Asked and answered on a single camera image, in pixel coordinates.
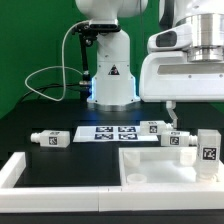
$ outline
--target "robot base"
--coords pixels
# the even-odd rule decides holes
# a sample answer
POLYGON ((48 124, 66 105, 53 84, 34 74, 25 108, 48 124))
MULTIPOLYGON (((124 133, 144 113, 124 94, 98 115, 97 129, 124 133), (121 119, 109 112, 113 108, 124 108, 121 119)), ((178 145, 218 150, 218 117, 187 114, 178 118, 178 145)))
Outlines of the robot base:
POLYGON ((140 101, 138 101, 138 102, 133 102, 133 103, 129 103, 126 105, 100 105, 97 103, 88 102, 87 105, 88 105, 89 109, 119 112, 119 111, 137 109, 140 107, 141 103, 140 103, 140 101))

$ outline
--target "green backdrop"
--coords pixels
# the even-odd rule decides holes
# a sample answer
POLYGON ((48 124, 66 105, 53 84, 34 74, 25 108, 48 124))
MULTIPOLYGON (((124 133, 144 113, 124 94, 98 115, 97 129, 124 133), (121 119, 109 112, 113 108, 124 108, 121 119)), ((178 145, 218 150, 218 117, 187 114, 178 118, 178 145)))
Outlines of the green backdrop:
MULTIPOLYGON (((0 117, 9 112, 29 90, 25 78, 44 67, 61 65, 63 37, 74 23, 84 20, 75 0, 1 0, 0 1, 0 117)), ((148 37, 159 31, 158 0, 149 0, 141 17, 120 19, 122 28, 131 38, 131 72, 139 77, 146 54, 148 37)), ((78 36, 69 36, 66 43, 66 66, 82 70, 78 36)), ((96 72, 96 45, 88 49, 90 71, 96 72)), ((80 75, 67 73, 67 82, 77 82, 80 75)), ((30 83, 34 87, 61 83, 61 71, 45 72, 30 83)), ((60 97, 60 90, 47 94, 60 97)), ((66 97, 78 95, 67 91, 66 97)))

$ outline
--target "black cable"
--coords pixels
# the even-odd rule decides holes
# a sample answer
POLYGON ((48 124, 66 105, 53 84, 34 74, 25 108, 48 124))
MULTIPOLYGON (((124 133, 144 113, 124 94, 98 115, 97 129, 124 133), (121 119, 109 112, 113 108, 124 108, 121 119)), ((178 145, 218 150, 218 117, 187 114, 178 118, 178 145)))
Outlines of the black cable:
POLYGON ((41 93, 43 94, 46 90, 47 90, 47 88, 44 88, 44 89, 41 91, 41 93))
MULTIPOLYGON (((73 86, 79 86, 79 83, 74 83, 74 84, 66 84, 66 87, 73 87, 73 86)), ((57 84, 57 83, 53 83, 53 84, 50 84, 50 85, 47 85, 47 86, 42 86, 42 87, 39 87, 39 88, 36 88, 35 90, 36 91, 43 91, 45 92, 46 90, 48 89, 52 89, 52 88, 62 88, 63 85, 61 84, 57 84)), ((75 89, 71 89, 71 88, 68 88, 69 90, 72 90, 72 91, 80 91, 80 90, 75 90, 75 89)), ((29 91, 28 93, 26 93, 25 95, 23 95, 16 103, 17 104, 20 104, 23 102, 24 99, 26 99, 28 96, 30 96, 31 94, 33 94, 35 92, 33 91, 29 91)))

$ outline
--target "white platform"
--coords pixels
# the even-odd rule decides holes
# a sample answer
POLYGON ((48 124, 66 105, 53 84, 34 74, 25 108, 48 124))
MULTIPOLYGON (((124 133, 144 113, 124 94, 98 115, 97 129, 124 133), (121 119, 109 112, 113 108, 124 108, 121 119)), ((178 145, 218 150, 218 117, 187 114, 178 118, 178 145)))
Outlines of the white platform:
POLYGON ((0 212, 224 209, 223 164, 220 182, 196 183, 193 167, 179 162, 181 149, 121 148, 118 187, 13 188, 26 166, 25 153, 14 153, 0 171, 0 212), (126 167, 124 154, 136 151, 139 165, 126 167), (147 183, 127 183, 133 172, 146 175, 147 183))

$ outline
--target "printed marker sheet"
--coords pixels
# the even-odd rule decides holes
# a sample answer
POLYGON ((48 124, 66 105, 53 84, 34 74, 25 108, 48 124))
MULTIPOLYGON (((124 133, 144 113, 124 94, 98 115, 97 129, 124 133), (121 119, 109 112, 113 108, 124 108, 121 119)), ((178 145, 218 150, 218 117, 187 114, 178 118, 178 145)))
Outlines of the printed marker sheet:
POLYGON ((79 126, 73 142, 158 141, 156 135, 141 136, 139 126, 79 126))

